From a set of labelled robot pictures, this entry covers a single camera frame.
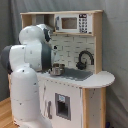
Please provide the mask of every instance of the wooden countertop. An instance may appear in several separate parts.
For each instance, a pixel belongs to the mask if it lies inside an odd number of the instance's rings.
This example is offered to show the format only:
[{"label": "wooden countertop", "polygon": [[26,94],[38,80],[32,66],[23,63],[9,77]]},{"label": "wooden countertop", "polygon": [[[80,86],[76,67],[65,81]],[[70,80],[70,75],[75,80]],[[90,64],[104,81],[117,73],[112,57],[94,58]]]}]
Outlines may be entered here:
[{"label": "wooden countertop", "polygon": [[12,121],[10,98],[0,102],[0,128],[18,128]]},{"label": "wooden countertop", "polygon": [[50,76],[49,73],[37,73],[39,81],[42,79],[55,81],[58,83],[64,83],[81,88],[103,88],[111,85],[115,77],[107,71],[101,71],[98,74],[93,74],[83,81],[75,81],[71,79],[66,79],[61,76]]}]

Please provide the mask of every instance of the shelf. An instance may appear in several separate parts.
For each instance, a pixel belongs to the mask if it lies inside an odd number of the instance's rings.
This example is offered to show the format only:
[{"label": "shelf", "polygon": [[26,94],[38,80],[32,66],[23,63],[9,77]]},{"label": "shelf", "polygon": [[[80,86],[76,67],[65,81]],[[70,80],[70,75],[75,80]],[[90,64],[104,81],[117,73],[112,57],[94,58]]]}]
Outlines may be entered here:
[{"label": "shelf", "polygon": [[85,33],[66,33],[66,32],[53,32],[53,34],[60,34],[60,35],[82,35],[82,36],[93,36],[93,34],[85,34]]},{"label": "shelf", "polygon": [[27,12],[27,13],[20,13],[21,15],[36,15],[36,14],[82,14],[82,13],[98,13],[103,12],[103,10],[92,10],[92,11],[59,11],[59,12]]}]

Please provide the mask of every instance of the white cabinet door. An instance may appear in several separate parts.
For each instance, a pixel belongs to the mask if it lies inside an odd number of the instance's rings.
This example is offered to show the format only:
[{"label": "white cabinet door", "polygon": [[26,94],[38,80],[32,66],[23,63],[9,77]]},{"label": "white cabinet door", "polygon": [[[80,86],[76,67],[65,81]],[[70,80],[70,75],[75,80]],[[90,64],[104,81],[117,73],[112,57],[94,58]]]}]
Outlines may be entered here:
[{"label": "white cabinet door", "polygon": [[46,81],[45,85],[47,108],[48,103],[51,102],[49,115],[50,118],[52,116],[50,120],[53,128],[82,128],[83,109],[81,89],[52,81]]}]

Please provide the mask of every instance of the play kitchen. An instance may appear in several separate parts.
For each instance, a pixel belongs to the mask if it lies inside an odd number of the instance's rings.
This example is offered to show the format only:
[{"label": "play kitchen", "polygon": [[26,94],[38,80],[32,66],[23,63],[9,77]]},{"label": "play kitchen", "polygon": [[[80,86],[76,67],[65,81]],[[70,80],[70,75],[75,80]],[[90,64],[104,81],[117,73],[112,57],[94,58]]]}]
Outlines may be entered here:
[{"label": "play kitchen", "polygon": [[23,28],[48,25],[60,60],[37,73],[40,107],[53,128],[105,128],[106,86],[102,71],[102,10],[22,13]]}]

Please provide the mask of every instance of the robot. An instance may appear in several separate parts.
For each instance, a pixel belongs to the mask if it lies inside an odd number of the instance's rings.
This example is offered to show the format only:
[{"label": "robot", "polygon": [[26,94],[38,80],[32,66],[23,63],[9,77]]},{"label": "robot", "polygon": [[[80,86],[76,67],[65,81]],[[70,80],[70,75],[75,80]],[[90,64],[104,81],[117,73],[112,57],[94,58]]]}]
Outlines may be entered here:
[{"label": "robot", "polygon": [[6,46],[2,51],[1,63],[11,75],[11,107],[19,128],[52,128],[50,120],[40,111],[36,75],[51,68],[57,60],[50,40],[45,25],[28,26],[19,34],[21,45]]}]

